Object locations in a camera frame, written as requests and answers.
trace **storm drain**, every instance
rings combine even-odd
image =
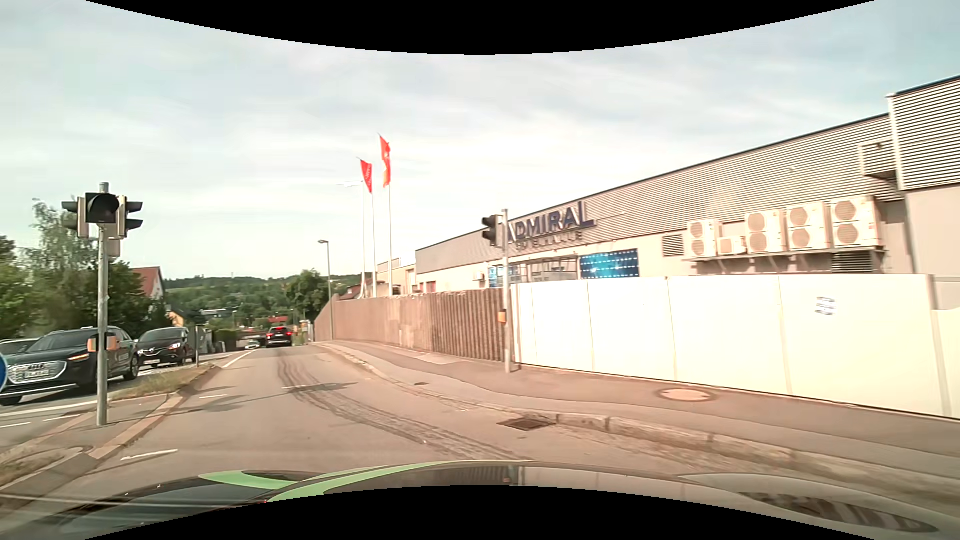
[[[547,422],[545,420],[537,420],[535,418],[515,418],[513,420],[507,420],[504,422],[497,422],[500,426],[506,426],[507,428],[513,428],[515,430],[521,431],[530,431],[530,430],[539,430],[540,428],[546,428],[547,426],[553,426],[553,422]]]

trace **black car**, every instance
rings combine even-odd
[[[294,344],[293,335],[286,327],[273,327],[267,332],[267,347],[290,347]]]
[[[4,339],[3,341],[0,341],[0,355],[2,355],[4,358],[9,358],[13,355],[20,355],[38,340],[39,337]]]
[[[123,329],[108,327],[107,338],[115,340],[107,350],[109,377],[136,379],[140,366],[133,354],[130,335]],[[71,388],[95,391],[97,353],[89,351],[90,339],[96,343],[95,329],[52,331],[22,354],[7,358],[7,385],[0,392],[0,405],[16,405],[23,396]]]
[[[136,356],[140,365],[174,363],[182,366],[193,357],[190,331],[183,327],[146,331],[136,342]]]

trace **red flag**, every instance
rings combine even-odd
[[[363,181],[367,190],[373,193],[373,164],[360,160],[360,170],[363,171]]]
[[[390,143],[380,137],[380,156],[383,158],[383,186],[390,185]]]

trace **pole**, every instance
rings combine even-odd
[[[330,304],[330,341],[333,341],[333,274],[330,272],[330,242],[326,242],[326,302]]]
[[[387,263],[387,274],[388,280],[390,283],[390,288],[388,289],[387,296],[394,296],[394,184],[390,182],[387,184],[387,227],[390,240],[390,262]]]
[[[100,192],[109,193],[110,184],[100,183]],[[107,257],[107,226],[99,227],[100,235],[98,248],[98,268],[97,268],[97,426],[103,427],[107,424],[107,377],[108,377],[108,351],[107,351],[107,306],[109,300],[109,281],[108,270],[109,260]]]
[[[371,244],[373,245],[373,297],[376,298],[376,286],[378,279],[376,278],[376,201],[373,199],[373,191],[370,192],[370,236]]]
[[[360,298],[367,298],[367,196],[360,184],[360,221],[363,227],[363,269],[360,271]]]
[[[514,333],[510,326],[510,221],[507,209],[503,209],[503,368],[507,373],[513,372],[510,352],[514,345]]]

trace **air conditioning unit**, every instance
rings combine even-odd
[[[833,245],[837,248],[880,246],[880,228],[873,197],[853,197],[830,202]]]
[[[716,257],[717,233],[720,222],[715,219],[691,221],[686,224],[686,252],[695,258]]]
[[[747,253],[764,254],[786,251],[783,212],[765,210],[744,216],[747,222]]]
[[[743,255],[747,253],[746,236],[730,236],[720,238],[717,242],[717,252],[720,255]]]
[[[787,240],[790,251],[828,250],[833,230],[827,203],[810,203],[786,209]]]

